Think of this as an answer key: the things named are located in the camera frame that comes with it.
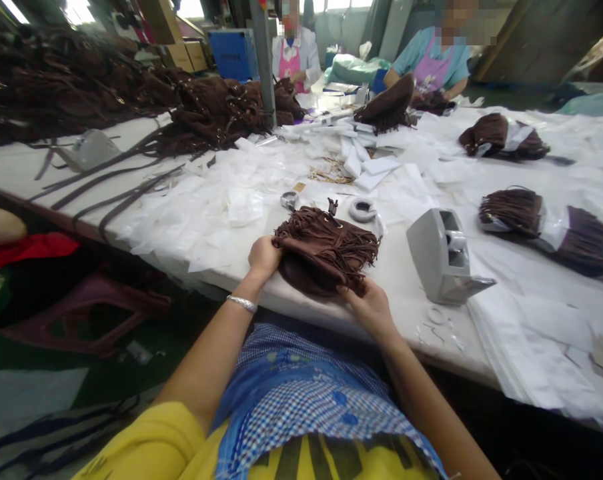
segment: white lab coat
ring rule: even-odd
[[[299,68],[306,71],[306,80],[304,80],[304,90],[310,90],[310,87],[320,79],[322,68],[320,67],[320,56],[317,52],[317,43],[315,43],[315,34],[305,27],[299,28],[299,34],[289,47],[284,37],[273,38],[273,75],[279,78],[279,60],[281,59],[281,43],[283,42],[283,57],[290,60],[299,53]]]

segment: red cloth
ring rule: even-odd
[[[36,233],[17,243],[0,245],[0,267],[28,258],[66,257],[79,244],[60,232]]]

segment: gray tape dispenser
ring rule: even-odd
[[[72,148],[57,148],[57,154],[72,171],[86,171],[106,163],[121,153],[121,150],[101,130],[88,130],[80,135]]]
[[[406,231],[410,253],[426,297],[441,305],[463,305],[497,282],[471,277],[466,236],[452,210],[433,208]]]

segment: metal pole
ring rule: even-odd
[[[259,0],[250,0],[250,14],[253,17],[253,38],[257,50],[259,80],[261,81],[261,103],[266,127],[277,127],[275,116],[275,91],[273,90],[273,54],[268,37],[268,13],[261,8]]]

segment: blue checkered cloth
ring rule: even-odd
[[[216,478],[247,479],[263,453],[313,432],[359,440],[405,435],[447,478],[428,440],[392,403],[388,386],[370,367],[331,348],[343,341],[339,336],[279,315],[268,320],[255,324],[213,420],[212,431],[229,419]]]

